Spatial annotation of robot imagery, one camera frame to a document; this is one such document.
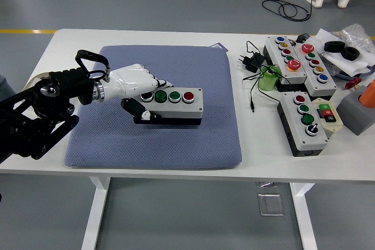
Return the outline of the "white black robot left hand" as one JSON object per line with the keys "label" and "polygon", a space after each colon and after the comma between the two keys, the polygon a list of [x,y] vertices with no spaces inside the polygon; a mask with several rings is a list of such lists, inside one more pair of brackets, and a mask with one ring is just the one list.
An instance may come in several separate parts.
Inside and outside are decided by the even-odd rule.
{"label": "white black robot left hand", "polygon": [[122,108],[133,117],[154,123],[160,121],[161,116],[146,109],[135,97],[171,86],[170,82],[155,78],[143,65],[133,64],[111,71],[108,78],[97,82],[97,100],[120,98]]}

